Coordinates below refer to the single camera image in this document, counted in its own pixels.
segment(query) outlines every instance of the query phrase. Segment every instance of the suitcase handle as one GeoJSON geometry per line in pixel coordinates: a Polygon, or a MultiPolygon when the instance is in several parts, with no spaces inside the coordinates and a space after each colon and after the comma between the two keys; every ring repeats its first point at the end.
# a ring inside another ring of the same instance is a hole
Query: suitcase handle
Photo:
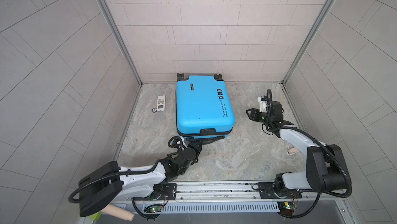
{"type": "Polygon", "coordinates": [[[213,142],[216,142],[216,141],[218,141],[220,139],[224,139],[224,138],[225,138],[224,135],[220,135],[220,136],[213,137],[213,138],[201,138],[201,139],[195,139],[193,137],[188,137],[185,139],[185,141],[187,141],[187,142],[202,141],[203,145],[208,145],[208,144],[211,144],[213,142]]]}

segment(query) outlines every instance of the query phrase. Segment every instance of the tiled wall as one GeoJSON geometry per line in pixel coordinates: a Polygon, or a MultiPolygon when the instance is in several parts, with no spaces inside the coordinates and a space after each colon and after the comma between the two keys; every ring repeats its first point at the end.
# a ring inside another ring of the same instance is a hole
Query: tiled wall
{"type": "Polygon", "coordinates": [[[96,0],[0,0],[0,222],[72,223],[137,89],[96,0]]]}
{"type": "Polygon", "coordinates": [[[325,0],[106,0],[144,82],[281,81],[325,0]]]}
{"type": "Polygon", "coordinates": [[[397,223],[397,0],[336,0],[286,87],[310,134],[338,144],[362,223],[397,223]]]}

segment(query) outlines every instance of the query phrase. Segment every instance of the aluminum corner post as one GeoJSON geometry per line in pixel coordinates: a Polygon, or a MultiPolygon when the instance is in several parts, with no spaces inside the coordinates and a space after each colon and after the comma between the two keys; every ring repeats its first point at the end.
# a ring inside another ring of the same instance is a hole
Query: aluminum corner post
{"type": "Polygon", "coordinates": [[[122,36],[120,35],[120,32],[117,28],[116,23],[114,22],[114,19],[112,17],[112,14],[110,13],[109,7],[106,4],[105,0],[97,0],[97,3],[107,21],[107,23],[110,26],[110,30],[112,31],[114,38],[116,39],[116,43],[119,46],[120,50],[122,51],[122,54],[124,55],[124,58],[126,58],[126,61],[128,63],[128,66],[131,68],[132,73],[134,74],[134,77],[136,78],[136,80],[139,83],[139,87],[142,86],[142,80],[139,77],[139,74],[134,66],[134,64],[132,63],[132,58],[130,56],[130,54],[128,53],[128,50],[126,48],[126,45],[123,42],[122,36]]]}
{"type": "Polygon", "coordinates": [[[315,19],[313,25],[311,26],[309,32],[307,33],[305,40],[303,41],[302,45],[299,48],[298,53],[295,56],[295,59],[292,61],[292,64],[285,74],[284,79],[282,80],[283,85],[286,85],[289,79],[291,78],[292,73],[294,72],[295,68],[298,66],[300,60],[302,59],[303,55],[305,54],[307,48],[309,47],[310,43],[312,42],[314,36],[316,35],[318,29],[320,28],[321,24],[324,22],[325,17],[327,16],[328,12],[332,5],[334,4],[335,0],[325,0],[323,6],[321,7],[320,13],[318,14],[317,18],[315,19]]]}

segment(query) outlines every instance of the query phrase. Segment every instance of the green object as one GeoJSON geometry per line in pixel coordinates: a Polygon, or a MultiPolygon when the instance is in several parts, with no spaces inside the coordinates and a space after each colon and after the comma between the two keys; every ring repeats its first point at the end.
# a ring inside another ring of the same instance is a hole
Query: green object
{"type": "Polygon", "coordinates": [[[90,215],[90,219],[92,220],[99,220],[100,215],[102,214],[102,212],[96,212],[95,214],[90,215]]]}

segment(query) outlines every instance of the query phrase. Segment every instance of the black mounting plate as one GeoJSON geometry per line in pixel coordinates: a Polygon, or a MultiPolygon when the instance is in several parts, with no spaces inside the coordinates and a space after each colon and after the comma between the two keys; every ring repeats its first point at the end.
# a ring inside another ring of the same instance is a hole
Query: black mounting plate
{"type": "Polygon", "coordinates": [[[261,195],[261,199],[292,199],[293,195],[292,193],[295,194],[296,198],[302,198],[302,194],[300,191],[297,191],[296,189],[291,189],[288,191],[285,191],[284,193],[289,193],[290,192],[290,197],[286,198],[280,198],[275,195],[274,193],[274,188],[273,188],[273,183],[272,182],[260,182],[257,184],[259,194],[261,195]]]}
{"type": "MultiPolygon", "coordinates": [[[[167,197],[167,200],[175,200],[176,197],[176,183],[163,183],[163,188],[164,191],[167,192],[169,198],[167,197]]],[[[134,197],[135,201],[150,201],[151,199],[149,197],[134,197]]],[[[164,194],[161,194],[159,198],[156,199],[156,201],[163,201],[164,200],[164,194]]]]}

